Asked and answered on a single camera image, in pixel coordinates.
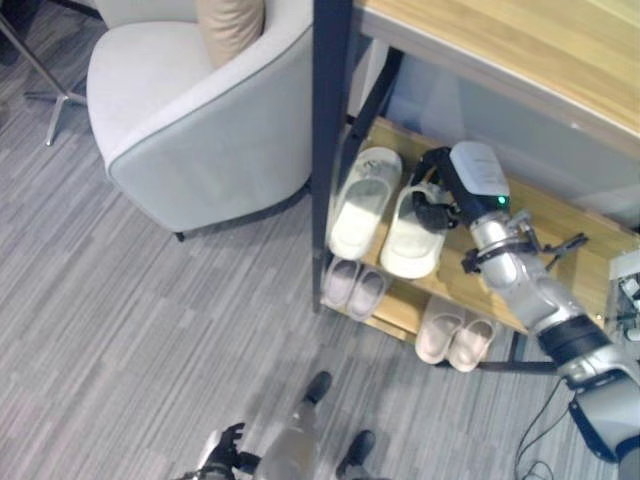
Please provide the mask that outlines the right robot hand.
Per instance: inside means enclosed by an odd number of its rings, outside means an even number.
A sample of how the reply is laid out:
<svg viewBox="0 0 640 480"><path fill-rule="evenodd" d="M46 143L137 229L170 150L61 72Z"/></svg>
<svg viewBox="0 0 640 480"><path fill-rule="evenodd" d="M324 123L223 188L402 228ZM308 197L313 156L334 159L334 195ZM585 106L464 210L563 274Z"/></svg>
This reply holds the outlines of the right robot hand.
<svg viewBox="0 0 640 480"><path fill-rule="evenodd" d="M453 229L459 223L470 226L481 217L506 212L510 190L493 149L483 143L462 141L452 147L426 151L410 180L416 186L426 179L452 196L454 203L429 200L425 193L414 193L412 205L420 225L430 231Z"/></svg>

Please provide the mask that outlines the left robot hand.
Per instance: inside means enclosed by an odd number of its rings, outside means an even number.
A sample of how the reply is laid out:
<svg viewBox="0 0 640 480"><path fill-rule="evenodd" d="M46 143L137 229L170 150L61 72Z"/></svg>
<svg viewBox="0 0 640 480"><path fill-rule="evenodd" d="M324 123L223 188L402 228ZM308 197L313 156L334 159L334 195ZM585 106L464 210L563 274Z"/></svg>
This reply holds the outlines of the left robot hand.
<svg viewBox="0 0 640 480"><path fill-rule="evenodd" d="M243 436L244 422L229 426L205 461L205 471L221 474L225 479L234 479L233 469L254 474L260 457L248 452L239 452L236 443Z"/></svg>

